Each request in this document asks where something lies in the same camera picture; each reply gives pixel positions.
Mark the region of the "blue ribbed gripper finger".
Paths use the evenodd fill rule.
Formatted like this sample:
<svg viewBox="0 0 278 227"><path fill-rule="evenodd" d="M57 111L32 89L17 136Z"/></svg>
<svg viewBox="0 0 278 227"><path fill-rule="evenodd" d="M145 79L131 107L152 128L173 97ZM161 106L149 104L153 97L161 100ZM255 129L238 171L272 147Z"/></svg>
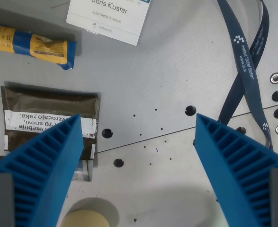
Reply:
<svg viewBox="0 0 278 227"><path fill-rule="evenodd" d="M56 226L83 149L78 114L0 160L0 174L12 175L17 227Z"/></svg>
<svg viewBox="0 0 278 227"><path fill-rule="evenodd" d="M195 149L228 225L269 227L269 174L278 167L278 154L201 114Z"/></svg>

